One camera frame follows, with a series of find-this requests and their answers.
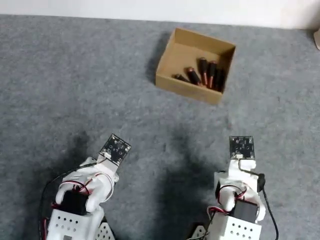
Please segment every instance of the wire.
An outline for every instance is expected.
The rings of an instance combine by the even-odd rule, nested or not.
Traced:
[[[209,220],[211,219],[211,211],[215,212],[219,212],[219,213],[223,213],[223,214],[227,214],[228,212],[220,207],[217,206],[208,206],[206,208],[206,213],[208,214]]]
[[[99,173],[96,173],[94,176],[97,177],[99,175],[104,175],[108,178],[108,180],[110,181],[110,184],[111,184],[111,192],[109,194],[109,196],[106,197],[106,199],[102,202],[102,203],[105,203],[106,201],[108,201],[111,196],[114,194],[114,190],[115,190],[115,186],[114,186],[114,182],[112,181],[111,177],[108,175],[108,174],[105,174],[103,172],[99,172]]]
[[[86,192],[88,193],[88,195],[90,195],[90,192],[89,192],[88,188],[86,187],[86,185],[83,184],[83,183],[81,183],[81,182],[79,182],[79,181],[74,181],[74,180],[63,181],[63,182],[60,184],[59,188],[60,188],[62,185],[65,185],[65,184],[74,184],[74,185],[77,185],[77,186],[81,186],[79,192],[80,192],[82,189],[85,189]]]
[[[215,214],[216,214],[216,211],[213,213],[212,218],[211,218],[211,220],[210,220],[210,222],[209,222],[208,227],[207,227],[206,230],[205,230],[204,235],[202,235],[202,236],[200,236],[200,237],[196,237],[196,238],[192,238],[192,237],[191,237],[191,238],[188,238],[187,240],[203,240],[203,239],[205,238],[205,236],[207,236],[207,235],[209,234],[208,230],[209,230],[209,227],[210,227],[210,225],[211,225],[211,223],[212,223],[212,221],[213,221],[213,219],[214,219]]]
[[[47,233],[47,220],[48,220],[48,218],[44,218],[43,219],[43,231],[44,231],[44,235],[43,235],[43,239],[47,239],[47,235],[48,235],[48,233]]]
[[[38,209],[38,231],[39,231],[39,239],[40,240],[45,240],[45,238],[43,238],[43,229],[42,229],[42,212],[43,212],[43,206],[44,206],[44,199],[45,199],[45,194],[46,194],[46,191],[48,189],[48,186],[51,185],[52,183],[54,183],[56,180],[60,179],[60,178],[63,178],[65,176],[67,176],[68,174],[74,172],[74,171],[77,171],[79,169],[84,169],[84,168],[87,168],[87,167],[92,167],[94,165],[96,165],[97,163],[94,162],[94,163],[89,163],[89,164],[86,164],[86,165],[82,165],[82,166],[78,166],[76,168],[73,168],[69,171],[66,171],[58,176],[56,176],[55,178],[53,178],[52,180],[48,181],[43,190],[42,190],[42,194],[41,194],[41,198],[40,198],[40,203],[39,203],[39,209]]]
[[[217,201],[218,201],[218,203],[220,205],[221,205],[221,203],[220,203],[220,192],[221,192],[221,190],[223,188],[227,188],[227,187],[233,187],[233,188],[236,188],[236,189],[241,191],[239,194],[236,194],[236,198],[242,198],[245,195],[246,191],[247,191],[247,188],[245,188],[244,190],[241,190],[240,187],[235,186],[235,185],[231,185],[231,184],[227,184],[227,185],[224,185],[224,186],[220,187],[219,192],[218,192],[218,196],[217,196]]]
[[[279,230],[278,230],[278,226],[277,226],[275,217],[274,217],[274,215],[273,215],[273,213],[272,213],[272,211],[271,211],[271,208],[270,208],[270,205],[269,205],[269,201],[268,201],[268,198],[267,198],[267,194],[266,194],[265,188],[262,188],[262,192],[263,192],[264,200],[265,200],[265,203],[266,203],[266,207],[268,208],[269,214],[270,214],[270,216],[271,216],[271,219],[272,219],[272,222],[273,222],[273,225],[274,225],[274,229],[275,229],[275,240],[278,240],[278,239],[279,239]]]

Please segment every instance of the circuit board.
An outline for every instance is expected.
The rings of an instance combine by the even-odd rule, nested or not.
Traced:
[[[104,144],[100,151],[100,154],[105,156],[109,161],[117,166],[123,161],[128,152],[131,149],[131,145],[123,141],[118,136],[112,134],[108,141]]]
[[[253,136],[230,136],[231,159],[255,159]]]

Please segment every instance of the battery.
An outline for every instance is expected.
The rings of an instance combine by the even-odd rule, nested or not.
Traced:
[[[208,85],[208,78],[207,78],[207,68],[208,68],[208,61],[204,57],[199,58],[199,72],[202,79],[202,84],[207,86]]]
[[[208,69],[207,69],[207,77],[208,77],[208,85],[207,85],[207,87],[209,89],[213,88],[216,69],[217,69],[217,63],[215,61],[210,61],[209,64],[208,64]]]
[[[186,74],[188,75],[191,83],[198,85],[198,86],[202,86],[201,80],[198,77],[198,75],[195,72],[195,69],[193,67],[188,67],[186,69]]]
[[[181,81],[184,81],[186,83],[190,83],[190,81],[188,79],[186,79],[184,76],[182,76],[181,74],[175,74],[174,78],[178,79],[178,80],[181,80]]]
[[[223,69],[216,68],[212,89],[221,92],[225,86],[225,77],[225,71]]]

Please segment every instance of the black cable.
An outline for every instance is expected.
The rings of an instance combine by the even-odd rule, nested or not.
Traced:
[[[268,208],[269,214],[270,214],[270,216],[271,216],[271,219],[272,219],[272,222],[273,222],[273,225],[274,225],[274,229],[275,229],[275,240],[278,240],[278,239],[279,239],[279,230],[278,230],[278,226],[277,226],[275,217],[274,217],[274,215],[272,214],[272,211],[271,211],[271,208],[270,208],[270,205],[269,205],[269,201],[268,201],[268,198],[267,198],[267,194],[266,194],[265,188],[262,188],[262,192],[263,192],[264,200],[265,200],[265,203],[266,203],[266,207]]]
[[[48,186],[50,184],[52,184],[53,182],[55,182],[56,180],[58,180],[59,178],[63,178],[65,176],[67,176],[68,174],[74,172],[74,171],[77,171],[79,169],[84,169],[84,168],[87,168],[87,167],[92,167],[94,165],[96,165],[97,163],[94,162],[94,163],[89,163],[89,164],[86,164],[86,165],[82,165],[82,166],[78,166],[76,168],[73,168],[69,171],[66,171],[58,176],[56,176],[55,178],[53,178],[52,180],[48,181],[46,183],[46,185],[44,186],[44,189],[42,190],[42,194],[41,194],[41,198],[40,198],[40,203],[39,203],[39,210],[38,210],[38,230],[39,230],[39,239],[40,240],[43,240],[43,226],[42,226],[42,211],[43,211],[43,207],[44,207],[44,199],[45,199],[45,193],[46,193],[46,190],[48,188]]]

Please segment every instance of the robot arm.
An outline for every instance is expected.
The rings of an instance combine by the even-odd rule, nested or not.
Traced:
[[[42,240],[114,240],[101,203],[114,192],[116,171],[131,146],[111,135],[97,160],[88,157],[79,169],[62,179],[49,225],[43,224]]]
[[[256,168],[253,137],[230,137],[230,162],[228,171],[214,174],[215,198],[220,207],[209,206],[208,227],[198,225],[188,240],[259,240],[266,207],[259,192],[264,191],[265,175],[252,172]],[[270,211],[275,226],[276,240],[278,227]]]

